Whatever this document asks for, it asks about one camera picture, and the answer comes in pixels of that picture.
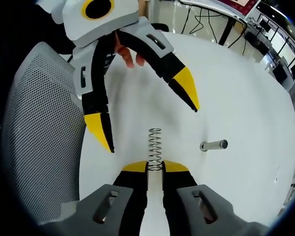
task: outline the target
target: black circle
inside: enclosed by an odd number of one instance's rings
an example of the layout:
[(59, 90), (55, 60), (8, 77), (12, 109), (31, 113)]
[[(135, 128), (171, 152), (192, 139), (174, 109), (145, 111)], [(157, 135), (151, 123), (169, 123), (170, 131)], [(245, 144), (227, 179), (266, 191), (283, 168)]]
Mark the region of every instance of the black circle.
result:
[(228, 147), (228, 142), (227, 140), (223, 140), (222, 143), (221, 143), (221, 148), (222, 149), (226, 149)]
[(91, 19), (105, 16), (112, 8), (110, 0), (93, 0), (85, 9), (85, 14)]

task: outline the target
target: gray mesh chair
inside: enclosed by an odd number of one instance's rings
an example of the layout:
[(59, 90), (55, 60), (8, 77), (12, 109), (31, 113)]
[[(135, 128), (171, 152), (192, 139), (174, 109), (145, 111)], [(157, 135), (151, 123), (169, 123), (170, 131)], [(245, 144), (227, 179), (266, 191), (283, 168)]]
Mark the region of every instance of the gray mesh chair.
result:
[(4, 162), (38, 223), (58, 218), (61, 203), (79, 200), (85, 123), (73, 71), (51, 47), (38, 43), (15, 74), (5, 110)]

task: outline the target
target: white round table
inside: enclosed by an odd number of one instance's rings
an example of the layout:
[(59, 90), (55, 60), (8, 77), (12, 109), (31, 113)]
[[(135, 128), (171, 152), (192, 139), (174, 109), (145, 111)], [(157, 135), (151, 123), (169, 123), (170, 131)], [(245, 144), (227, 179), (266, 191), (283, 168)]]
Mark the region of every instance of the white round table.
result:
[[(197, 184), (231, 202), (242, 219), (270, 225), (295, 168), (288, 93), (257, 64), (226, 47), (181, 34), (165, 36), (194, 77), (201, 109), (193, 112), (148, 64), (128, 69), (116, 56), (105, 78), (115, 153), (86, 129), (81, 199), (112, 184), (124, 165), (147, 160), (148, 130), (161, 128), (163, 159), (185, 165)], [(200, 151), (202, 141), (221, 139), (228, 140), (226, 150)]]

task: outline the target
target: metal peg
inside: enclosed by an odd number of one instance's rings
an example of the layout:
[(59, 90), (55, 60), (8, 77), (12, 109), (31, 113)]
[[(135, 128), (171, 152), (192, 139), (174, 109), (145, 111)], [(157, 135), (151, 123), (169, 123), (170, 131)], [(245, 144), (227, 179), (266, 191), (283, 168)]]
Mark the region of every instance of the metal peg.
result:
[(226, 149), (228, 146), (227, 140), (223, 139), (216, 142), (202, 142), (200, 144), (200, 150), (201, 151), (207, 151), (207, 150), (218, 150), (218, 149)]

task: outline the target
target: metal spring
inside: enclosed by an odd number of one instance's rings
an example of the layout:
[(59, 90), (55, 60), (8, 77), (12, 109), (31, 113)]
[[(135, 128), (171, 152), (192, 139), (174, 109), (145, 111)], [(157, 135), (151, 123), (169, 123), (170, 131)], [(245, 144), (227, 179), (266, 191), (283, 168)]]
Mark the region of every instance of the metal spring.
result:
[(150, 129), (149, 132), (149, 152), (151, 153), (149, 155), (149, 160), (148, 160), (148, 170), (149, 171), (160, 171), (162, 169), (162, 157), (161, 157), (161, 147), (160, 145), (162, 144), (159, 140), (161, 139), (159, 137), (162, 129), (159, 128), (154, 128)]

